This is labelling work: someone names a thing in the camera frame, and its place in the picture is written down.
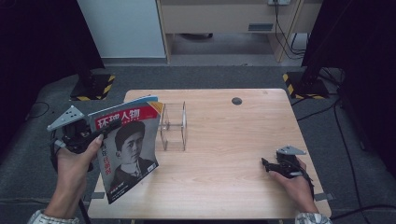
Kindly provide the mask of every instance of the magazine cover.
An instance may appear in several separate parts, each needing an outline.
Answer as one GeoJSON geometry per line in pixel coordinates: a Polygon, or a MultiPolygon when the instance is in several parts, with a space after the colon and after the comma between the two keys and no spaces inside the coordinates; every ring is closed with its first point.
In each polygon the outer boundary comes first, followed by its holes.
{"type": "Polygon", "coordinates": [[[121,126],[108,133],[97,155],[108,203],[158,167],[155,139],[162,111],[162,103],[139,99],[88,115],[92,131],[121,119],[121,126]]]}

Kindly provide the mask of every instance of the wooden table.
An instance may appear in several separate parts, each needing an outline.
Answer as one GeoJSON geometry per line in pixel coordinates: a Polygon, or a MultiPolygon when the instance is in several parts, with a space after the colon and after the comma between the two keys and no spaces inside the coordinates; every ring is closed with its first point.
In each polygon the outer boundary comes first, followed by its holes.
{"type": "MultiPolygon", "coordinates": [[[[125,101],[154,94],[163,103],[186,102],[185,151],[156,146],[160,166],[113,204],[92,199],[92,218],[130,219],[270,219],[294,218],[297,210],[286,191],[262,166],[276,162],[278,148],[307,151],[281,89],[128,91],[125,101]],[[241,105],[232,99],[239,97],[241,105]]],[[[309,152],[307,164],[315,193],[323,192],[309,152]]],[[[99,177],[95,192],[104,192],[99,177]]],[[[331,215],[327,201],[316,202],[331,215]]]]}

